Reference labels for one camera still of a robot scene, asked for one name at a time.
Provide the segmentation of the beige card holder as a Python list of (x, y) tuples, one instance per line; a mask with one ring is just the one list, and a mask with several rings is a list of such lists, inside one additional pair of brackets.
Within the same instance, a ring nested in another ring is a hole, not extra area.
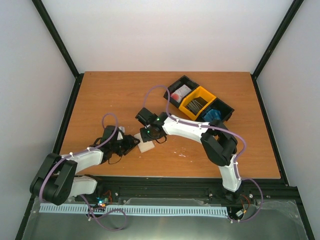
[(143, 142), (140, 133), (135, 134), (134, 137), (140, 141), (137, 146), (141, 153), (145, 153), (155, 147), (152, 141)]

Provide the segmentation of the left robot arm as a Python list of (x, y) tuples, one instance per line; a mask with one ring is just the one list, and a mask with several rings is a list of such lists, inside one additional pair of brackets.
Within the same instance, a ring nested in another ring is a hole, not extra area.
[(101, 200), (104, 188), (98, 185), (97, 178), (77, 174), (108, 162), (113, 154), (123, 157), (141, 142), (137, 137), (125, 134), (124, 130), (108, 125), (102, 137), (79, 153), (48, 154), (30, 184), (30, 193), (57, 206), (79, 195), (87, 195), (95, 202)]

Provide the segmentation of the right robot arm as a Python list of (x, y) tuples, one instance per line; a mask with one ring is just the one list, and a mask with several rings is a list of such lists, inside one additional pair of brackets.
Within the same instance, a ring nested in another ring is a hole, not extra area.
[(135, 118), (143, 125), (140, 135), (144, 143), (158, 142), (167, 136), (178, 136), (200, 143), (207, 158), (218, 166), (223, 190), (217, 192), (220, 198), (235, 203), (240, 198), (242, 180), (237, 163), (235, 136), (219, 121), (197, 122), (162, 112), (157, 115), (145, 107)]

